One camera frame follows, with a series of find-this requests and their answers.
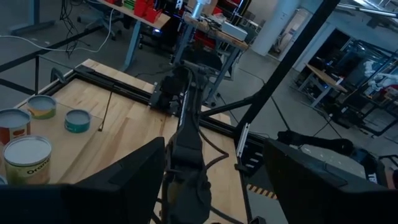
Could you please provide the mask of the small wooden table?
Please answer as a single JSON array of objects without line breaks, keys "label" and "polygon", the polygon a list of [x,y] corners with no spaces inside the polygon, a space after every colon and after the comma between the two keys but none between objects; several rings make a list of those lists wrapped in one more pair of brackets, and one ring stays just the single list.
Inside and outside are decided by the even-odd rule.
[{"label": "small wooden table", "polygon": [[318,77],[321,81],[325,82],[327,84],[327,87],[320,87],[319,89],[322,91],[320,93],[320,95],[313,101],[313,103],[310,105],[311,108],[316,108],[317,104],[319,104],[319,102],[321,102],[321,100],[330,92],[330,90],[333,88],[337,91],[343,92],[343,93],[347,93],[347,89],[344,88],[341,85],[341,82],[343,81],[342,78],[340,78],[338,81],[332,79],[331,76],[329,76],[328,74],[326,74],[325,72],[319,70],[318,68],[315,68],[312,65],[309,64],[305,64],[305,66],[307,68],[309,68],[311,70],[311,75],[308,77],[308,80],[311,80],[312,77],[315,75],[316,77]]}]

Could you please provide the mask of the silver cylinder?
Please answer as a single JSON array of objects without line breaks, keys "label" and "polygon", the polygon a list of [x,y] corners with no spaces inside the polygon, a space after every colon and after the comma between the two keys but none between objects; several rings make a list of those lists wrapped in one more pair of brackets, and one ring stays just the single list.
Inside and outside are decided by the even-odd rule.
[{"label": "silver cylinder", "polygon": [[192,18],[199,19],[204,7],[207,4],[210,4],[211,0],[195,0],[195,6],[193,7],[192,11]]}]

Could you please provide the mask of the wooden workbench grey legs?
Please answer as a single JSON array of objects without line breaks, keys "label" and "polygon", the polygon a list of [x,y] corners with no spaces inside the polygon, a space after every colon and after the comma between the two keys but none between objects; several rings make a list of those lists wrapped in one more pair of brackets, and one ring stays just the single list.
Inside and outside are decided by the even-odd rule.
[{"label": "wooden workbench grey legs", "polygon": [[245,41],[225,34],[221,24],[214,16],[192,18],[189,12],[183,16],[185,24],[182,37],[176,49],[174,62],[188,60],[202,67],[207,75],[216,80],[209,82],[208,95],[204,104],[211,103],[214,95],[238,54],[248,49]]}]

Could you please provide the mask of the black table rail frame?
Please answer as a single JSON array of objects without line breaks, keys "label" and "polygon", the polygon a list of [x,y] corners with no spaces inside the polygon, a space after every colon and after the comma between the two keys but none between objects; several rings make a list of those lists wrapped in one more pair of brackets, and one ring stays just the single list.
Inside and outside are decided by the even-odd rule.
[{"label": "black table rail frame", "polygon": [[[75,183],[107,167],[133,149],[141,147],[154,137],[169,140],[177,128],[178,119],[151,110],[147,99],[154,86],[126,73],[92,60],[79,65],[79,70],[89,71],[80,75],[66,73],[66,84],[51,82],[41,89],[41,94],[51,94],[56,100],[71,108],[89,111],[105,119],[104,128],[88,141],[81,154],[60,179]],[[231,125],[231,118],[224,113],[210,116],[211,128],[203,128],[206,137],[230,156],[209,171],[212,184],[212,206],[224,214],[248,223],[252,218],[248,201],[249,185],[243,175],[234,168],[237,159],[233,139],[220,129]]]}]

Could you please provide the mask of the red white can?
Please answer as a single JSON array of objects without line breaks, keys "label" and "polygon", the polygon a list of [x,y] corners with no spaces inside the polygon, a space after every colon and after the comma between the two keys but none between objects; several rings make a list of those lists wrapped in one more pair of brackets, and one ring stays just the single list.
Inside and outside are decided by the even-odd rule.
[{"label": "red white can", "polygon": [[6,145],[15,138],[30,135],[31,115],[19,108],[0,110],[0,142]]}]

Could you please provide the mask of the wooden workbench blue legs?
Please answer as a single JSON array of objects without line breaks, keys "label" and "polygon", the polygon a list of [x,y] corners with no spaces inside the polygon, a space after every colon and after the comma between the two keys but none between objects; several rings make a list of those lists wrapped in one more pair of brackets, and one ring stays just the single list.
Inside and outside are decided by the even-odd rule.
[{"label": "wooden workbench blue legs", "polygon": [[132,18],[133,20],[135,20],[135,24],[134,24],[134,28],[133,28],[133,32],[131,34],[131,39],[130,39],[130,43],[129,43],[129,47],[126,53],[126,57],[123,63],[123,66],[121,67],[121,71],[126,71],[131,63],[134,60],[134,53],[136,51],[136,49],[139,46],[139,40],[140,40],[140,29],[141,26],[143,24],[146,24],[152,28],[161,30],[161,28],[167,23],[167,21],[170,19],[170,17],[166,14],[161,13],[154,22],[148,21],[143,17],[139,17],[137,15],[135,15],[134,11],[132,9],[128,9],[124,6],[117,6],[115,4],[111,4],[109,2],[107,2],[106,0],[98,0],[98,2],[100,2],[101,4],[104,4],[116,11],[121,12],[122,14],[124,14],[125,16],[129,16],[130,18]]}]

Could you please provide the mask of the black frame wooden shelf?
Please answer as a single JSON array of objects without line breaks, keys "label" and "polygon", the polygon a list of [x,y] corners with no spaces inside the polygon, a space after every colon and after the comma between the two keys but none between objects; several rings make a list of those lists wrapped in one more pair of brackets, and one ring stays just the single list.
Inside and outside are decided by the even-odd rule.
[{"label": "black frame wooden shelf", "polygon": [[[27,101],[17,108],[27,111]],[[91,115],[89,130],[84,133],[71,133],[67,131],[64,127],[65,115],[70,110],[75,109],[76,108],[57,102],[57,113],[53,118],[34,119],[31,116],[30,135],[43,136],[47,138],[52,145],[50,180],[48,184],[57,184],[63,181],[67,172],[69,172],[75,164],[77,158],[82,155],[89,140],[103,124],[102,118],[93,116],[87,111]],[[0,142],[0,175],[6,178],[5,160],[3,158],[4,147],[5,145]]]}]

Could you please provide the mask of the yellow black hazard tape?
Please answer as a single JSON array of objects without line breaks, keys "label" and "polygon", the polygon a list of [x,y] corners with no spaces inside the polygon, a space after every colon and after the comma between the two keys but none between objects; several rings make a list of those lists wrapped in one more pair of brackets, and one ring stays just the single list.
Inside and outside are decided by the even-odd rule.
[{"label": "yellow black hazard tape", "polygon": [[273,191],[266,190],[252,184],[247,184],[246,188],[255,194],[262,195],[273,200],[278,200],[277,195]]}]

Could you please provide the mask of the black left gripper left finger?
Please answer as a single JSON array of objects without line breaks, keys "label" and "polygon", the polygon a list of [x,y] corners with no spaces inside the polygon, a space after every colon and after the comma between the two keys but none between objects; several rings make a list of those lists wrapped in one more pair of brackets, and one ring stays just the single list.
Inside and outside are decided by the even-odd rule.
[{"label": "black left gripper left finger", "polygon": [[164,165],[157,137],[75,184],[0,185],[0,224],[147,224]]}]

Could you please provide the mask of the green sliced peaches can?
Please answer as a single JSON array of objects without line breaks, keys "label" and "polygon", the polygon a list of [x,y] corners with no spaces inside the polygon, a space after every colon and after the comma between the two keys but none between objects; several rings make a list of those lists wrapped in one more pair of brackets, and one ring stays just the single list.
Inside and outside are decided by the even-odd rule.
[{"label": "green sliced peaches can", "polygon": [[27,110],[34,119],[50,119],[57,113],[57,101],[51,96],[35,95],[27,100]]}]

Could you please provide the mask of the white pillar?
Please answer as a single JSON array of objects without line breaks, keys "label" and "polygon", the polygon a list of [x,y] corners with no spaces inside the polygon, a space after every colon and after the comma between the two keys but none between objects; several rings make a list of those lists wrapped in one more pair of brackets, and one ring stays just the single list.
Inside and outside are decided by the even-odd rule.
[{"label": "white pillar", "polygon": [[301,5],[302,0],[277,0],[271,16],[266,20],[260,33],[257,35],[252,50],[266,56],[283,28],[288,24],[294,12]]}]

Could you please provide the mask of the black overhead rig frame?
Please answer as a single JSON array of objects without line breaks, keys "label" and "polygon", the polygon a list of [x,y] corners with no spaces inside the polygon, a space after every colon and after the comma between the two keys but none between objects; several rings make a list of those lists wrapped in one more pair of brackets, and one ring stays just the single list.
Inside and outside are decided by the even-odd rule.
[{"label": "black overhead rig frame", "polygon": [[241,101],[236,101],[228,105],[204,111],[200,113],[201,117],[205,119],[214,114],[248,105],[249,109],[244,114],[242,120],[238,123],[238,126],[233,129],[236,134],[240,134],[243,129],[243,125],[246,123],[251,123],[259,114],[260,110],[268,102],[276,88],[290,71],[293,64],[297,61],[301,53],[309,45],[310,41],[313,39],[315,34],[319,31],[321,26],[325,23],[339,3],[340,0],[323,0],[317,10],[313,13],[312,18],[308,21],[307,25],[304,27],[293,46],[291,46],[290,50],[285,55],[284,59],[274,70],[270,79],[267,81],[267,83],[263,84],[262,88],[258,92]]}]

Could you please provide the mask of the small teal can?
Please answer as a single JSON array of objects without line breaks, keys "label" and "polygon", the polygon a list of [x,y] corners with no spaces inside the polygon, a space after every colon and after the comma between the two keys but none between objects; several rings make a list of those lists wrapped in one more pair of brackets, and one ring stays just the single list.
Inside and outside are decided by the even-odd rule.
[{"label": "small teal can", "polygon": [[84,133],[89,130],[91,115],[85,110],[70,110],[65,115],[64,127],[71,133]]}]

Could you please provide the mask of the pale green oranges can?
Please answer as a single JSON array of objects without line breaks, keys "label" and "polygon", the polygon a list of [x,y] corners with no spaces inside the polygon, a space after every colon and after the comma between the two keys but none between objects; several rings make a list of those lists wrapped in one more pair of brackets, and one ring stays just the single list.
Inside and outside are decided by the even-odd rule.
[{"label": "pale green oranges can", "polygon": [[50,180],[52,145],[43,136],[22,136],[3,149],[9,185],[47,184]]}]

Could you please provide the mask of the red storage bin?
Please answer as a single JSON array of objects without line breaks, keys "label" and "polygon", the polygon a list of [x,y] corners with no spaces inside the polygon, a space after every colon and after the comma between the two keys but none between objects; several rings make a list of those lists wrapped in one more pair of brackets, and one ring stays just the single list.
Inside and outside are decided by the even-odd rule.
[{"label": "red storage bin", "polygon": [[156,0],[136,0],[134,15],[144,20],[155,23],[160,17],[162,10],[156,6]]}]

